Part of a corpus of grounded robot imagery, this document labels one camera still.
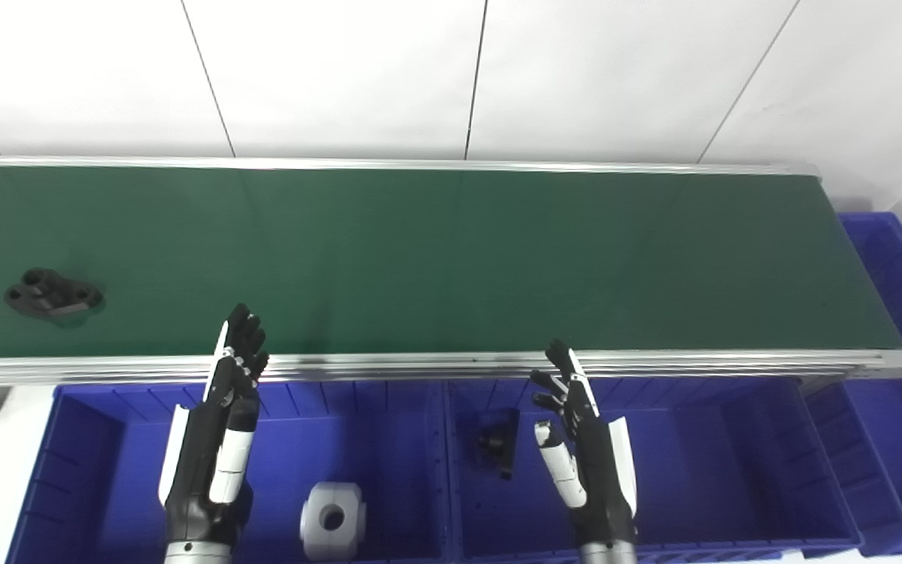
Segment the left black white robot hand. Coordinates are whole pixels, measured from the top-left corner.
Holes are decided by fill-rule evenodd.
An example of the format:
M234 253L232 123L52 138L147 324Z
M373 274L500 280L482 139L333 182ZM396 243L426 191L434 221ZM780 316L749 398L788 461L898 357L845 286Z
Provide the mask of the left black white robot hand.
M232 554L253 493L246 471L269 354L260 317L239 303L223 321L196 406L176 406L158 486L168 555Z

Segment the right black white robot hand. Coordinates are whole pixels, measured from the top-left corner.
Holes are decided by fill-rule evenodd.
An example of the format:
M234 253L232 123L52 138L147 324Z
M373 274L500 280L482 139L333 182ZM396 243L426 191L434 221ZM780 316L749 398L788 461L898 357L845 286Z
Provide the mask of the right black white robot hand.
M533 369L534 406L555 415L538 420L534 438L569 510L581 550L629 552L636 543L637 478L625 418L606 421L590 379L568 344L555 338L545 356L556 374Z

